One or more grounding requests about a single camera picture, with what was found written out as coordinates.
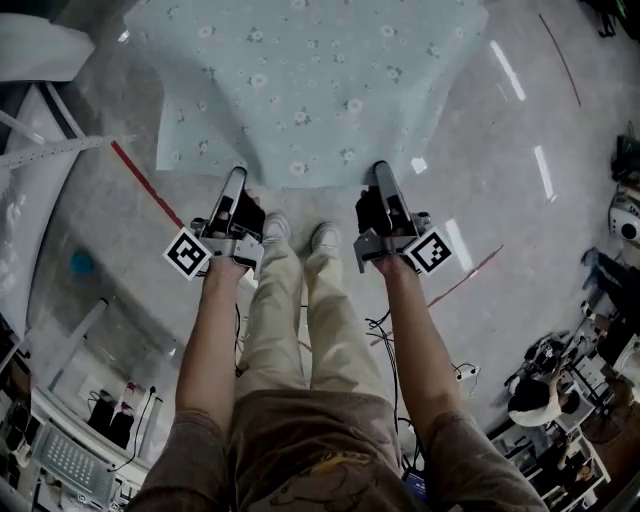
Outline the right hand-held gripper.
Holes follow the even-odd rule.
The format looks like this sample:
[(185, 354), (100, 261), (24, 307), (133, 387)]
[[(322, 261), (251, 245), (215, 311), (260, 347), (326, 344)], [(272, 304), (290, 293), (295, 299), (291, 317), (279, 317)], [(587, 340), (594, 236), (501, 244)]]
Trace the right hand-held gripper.
[(397, 188), (398, 183), (391, 166), (378, 161), (372, 168), (374, 185), (379, 187), (384, 207), (391, 222), (391, 232), (377, 235), (372, 229), (360, 234), (354, 241), (354, 252), (359, 271), (365, 264), (389, 255), (401, 257), (418, 274), (430, 275), (452, 255), (440, 231), (431, 224), (427, 212), (411, 213), (401, 192), (384, 192), (382, 188)]

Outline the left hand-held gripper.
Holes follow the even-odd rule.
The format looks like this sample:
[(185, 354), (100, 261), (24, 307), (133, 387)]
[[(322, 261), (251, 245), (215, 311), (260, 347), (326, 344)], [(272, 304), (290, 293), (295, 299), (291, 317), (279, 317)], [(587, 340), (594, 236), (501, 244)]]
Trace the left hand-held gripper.
[[(243, 167), (234, 167), (226, 181), (226, 192), (241, 193), (246, 178)], [(194, 218), (192, 229), (183, 227), (165, 250), (165, 260), (187, 280), (203, 277), (208, 262), (219, 258), (229, 258), (250, 269), (253, 278), (258, 279), (264, 258), (263, 239), (258, 242), (246, 235), (237, 240), (229, 234), (230, 214), (238, 198), (221, 195), (210, 219)]]

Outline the person's right hand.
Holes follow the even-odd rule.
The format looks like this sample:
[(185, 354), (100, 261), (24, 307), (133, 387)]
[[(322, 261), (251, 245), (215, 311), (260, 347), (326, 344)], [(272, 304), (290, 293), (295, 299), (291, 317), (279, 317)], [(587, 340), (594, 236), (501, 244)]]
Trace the person's right hand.
[(360, 234), (370, 229), (380, 236), (386, 236), (391, 232), (391, 222), (378, 186), (371, 186), (367, 190), (363, 190), (355, 209)]

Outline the person's left hand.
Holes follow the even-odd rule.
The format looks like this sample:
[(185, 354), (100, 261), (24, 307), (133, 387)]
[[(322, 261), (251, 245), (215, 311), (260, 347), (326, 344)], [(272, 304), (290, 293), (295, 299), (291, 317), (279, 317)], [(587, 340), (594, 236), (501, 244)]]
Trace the person's left hand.
[(243, 189), (230, 214), (229, 234), (237, 240), (250, 235), (258, 242), (263, 239), (265, 211)]

